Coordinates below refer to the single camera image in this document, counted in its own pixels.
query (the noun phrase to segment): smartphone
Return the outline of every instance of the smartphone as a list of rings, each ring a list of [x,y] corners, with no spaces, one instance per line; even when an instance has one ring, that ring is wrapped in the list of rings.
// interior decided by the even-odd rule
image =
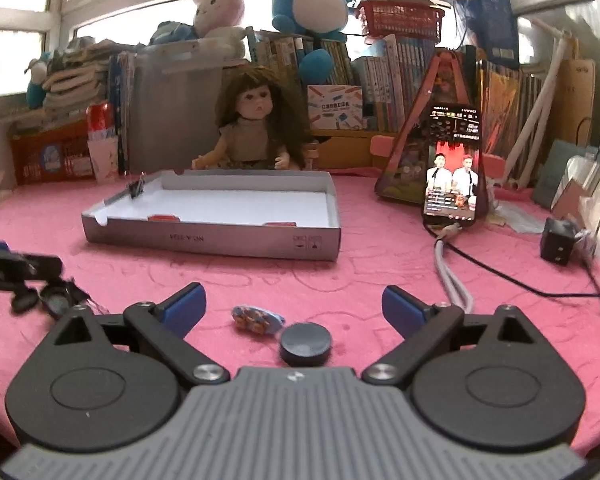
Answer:
[[[435,104],[426,139],[429,156],[422,215],[427,224],[468,225],[475,221],[482,134],[476,108]]]

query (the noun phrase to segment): pink tablecloth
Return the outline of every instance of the pink tablecloth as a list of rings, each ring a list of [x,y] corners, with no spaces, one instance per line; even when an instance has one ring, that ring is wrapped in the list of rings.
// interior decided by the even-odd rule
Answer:
[[[288,322],[312,320],[334,338],[331,365],[360,371],[399,343],[382,318],[386,285],[399,285],[427,302],[445,296],[433,266],[432,238],[416,208],[378,200],[374,180],[335,176],[342,224],[337,263],[292,262],[90,246],[80,213],[122,184],[50,184],[24,187],[0,205],[0,239],[12,250],[57,254],[66,274],[110,312],[136,301],[160,301],[197,281],[207,291],[207,314],[187,341],[235,372],[242,365],[277,365],[274,341],[261,342],[232,329],[230,309],[248,303],[275,310]],[[544,213],[525,205],[538,216]],[[555,292],[591,291],[575,266],[559,269],[538,256],[539,236],[477,225],[458,245],[522,282]],[[476,300],[476,312],[498,304],[521,307],[576,371],[587,389],[587,407],[574,448],[600,442],[600,304],[597,300],[541,300],[462,258],[448,262]],[[0,432],[14,439],[4,411],[5,390],[45,335],[50,319],[34,312],[10,315],[0,293]]]

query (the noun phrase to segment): white cable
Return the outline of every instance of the white cable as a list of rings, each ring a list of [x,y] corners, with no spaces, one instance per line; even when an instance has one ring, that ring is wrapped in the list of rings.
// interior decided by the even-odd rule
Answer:
[[[459,306],[466,314],[471,314],[474,310],[474,297],[469,290],[464,286],[464,283],[458,278],[449,268],[444,260],[445,243],[438,240],[435,245],[435,263],[440,280],[445,287],[446,294],[452,304]]]
[[[436,245],[434,246],[434,251],[436,253],[436,270],[438,271],[438,275],[440,276],[440,280],[442,281],[442,285],[445,289],[446,295],[449,298],[451,304],[462,307],[462,300],[460,299],[460,295],[456,290],[456,285],[452,281],[451,277],[448,274],[448,267],[443,258],[443,250],[445,247],[445,243],[442,240],[438,240]]]

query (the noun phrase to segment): cardboard tray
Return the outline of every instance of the cardboard tray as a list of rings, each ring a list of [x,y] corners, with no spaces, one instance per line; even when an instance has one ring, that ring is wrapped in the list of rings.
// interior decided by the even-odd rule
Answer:
[[[321,171],[163,171],[82,213],[88,241],[189,253],[334,261],[340,219]]]

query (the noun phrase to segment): blue plush toy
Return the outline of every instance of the blue plush toy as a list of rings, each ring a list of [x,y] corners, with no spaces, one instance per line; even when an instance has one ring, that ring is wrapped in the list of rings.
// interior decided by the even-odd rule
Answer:
[[[51,52],[43,52],[39,59],[32,59],[29,66],[24,71],[31,70],[31,81],[27,86],[27,105],[32,110],[40,108],[45,100],[46,91],[42,88],[42,83],[46,79],[46,68],[51,60]]]
[[[272,25],[285,34],[307,34],[319,39],[347,41],[341,32],[354,0],[272,0]],[[298,67],[305,84],[323,84],[333,69],[333,59],[324,49],[304,56]]]
[[[191,25],[180,22],[162,22],[149,40],[150,45],[196,40],[198,35]]]

